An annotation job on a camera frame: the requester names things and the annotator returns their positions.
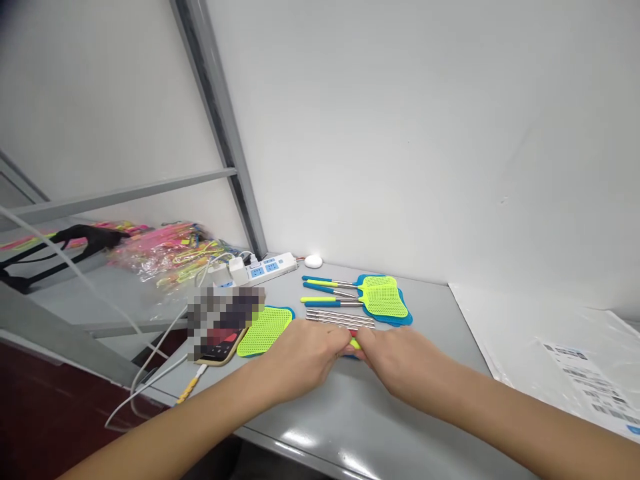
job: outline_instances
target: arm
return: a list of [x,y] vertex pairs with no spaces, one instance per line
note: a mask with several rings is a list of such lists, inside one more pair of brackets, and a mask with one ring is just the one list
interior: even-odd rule
[[59,480],[174,480],[240,426],[322,384],[336,358],[353,354],[333,325],[294,320],[264,355],[118,438]]
[[627,479],[640,445],[452,360],[418,332],[361,329],[356,355],[389,392],[486,441],[542,478]]

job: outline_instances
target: white paper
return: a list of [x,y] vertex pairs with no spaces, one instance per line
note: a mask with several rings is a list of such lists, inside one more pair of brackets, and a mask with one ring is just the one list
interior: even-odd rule
[[633,408],[619,386],[602,373],[588,354],[573,347],[541,342],[558,368],[591,406],[595,422],[640,443],[640,412]]

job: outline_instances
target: power strip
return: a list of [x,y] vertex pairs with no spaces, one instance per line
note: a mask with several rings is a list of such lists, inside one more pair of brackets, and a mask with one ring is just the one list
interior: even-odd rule
[[[254,285],[259,285],[267,280],[274,279],[280,275],[284,275],[285,273],[297,269],[298,262],[296,262],[295,257],[292,254],[283,253],[282,255],[276,255],[275,257],[262,260],[258,263],[253,263],[245,267],[249,281],[240,286],[252,287]],[[236,287],[236,283],[234,281],[230,281],[224,285],[217,286]]]

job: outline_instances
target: white wall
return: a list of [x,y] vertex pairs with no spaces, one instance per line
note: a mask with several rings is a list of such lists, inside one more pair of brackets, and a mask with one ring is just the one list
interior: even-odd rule
[[[0,31],[0,145],[50,198],[221,168],[168,0],[21,0]],[[222,179],[90,212],[246,245]]]
[[637,2],[207,4],[271,250],[640,317]]

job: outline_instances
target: black object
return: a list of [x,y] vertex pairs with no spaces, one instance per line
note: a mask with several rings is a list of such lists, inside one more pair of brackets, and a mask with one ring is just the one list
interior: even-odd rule
[[236,330],[226,339],[222,340],[218,345],[212,347],[206,352],[200,360],[210,360],[215,362],[222,362],[227,359],[231,353],[231,348],[238,341],[238,336],[242,333],[242,329]]
[[[129,237],[130,237],[130,234],[126,232],[121,232],[118,230],[92,227],[90,225],[74,225],[72,227],[69,227],[68,229],[60,230],[58,233],[52,236],[49,240],[51,240],[53,243],[64,242],[65,244],[62,246],[62,250],[64,250],[65,248],[67,248],[67,245],[71,240],[76,238],[86,238],[87,246],[85,247],[84,251],[80,255],[71,259],[72,262],[78,263],[98,253],[101,250],[114,248],[116,245],[120,243],[120,240],[122,240],[123,238],[129,238]],[[11,288],[18,290],[18,292],[20,293],[28,293],[29,288],[30,286],[32,286],[32,284],[42,279],[45,279],[47,277],[50,277],[54,273],[58,273],[59,271],[62,271],[65,268],[69,267],[66,263],[61,263],[60,265],[56,265],[55,267],[50,268],[49,270],[45,270],[42,273],[38,273],[37,275],[34,275],[31,278],[12,277],[10,276],[10,274],[8,274],[8,272],[6,272],[5,268],[7,268],[10,265],[14,265],[16,263],[32,263],[32,262],[50,259],[56,256],[56,254],[54,253],[53,255],[49,255],[48,257],[43,257],[36,260],[22,261],[23,258],[33,255],[34,253],[46,248],[46,246],[47,245],[45,243],[41,243],[40,245],[36,245],[35,247],[30,248],[29,250],[25,250],[24,252],[19,253],[18,255],[8,260],[0,262],[0,281],[6,283]]]

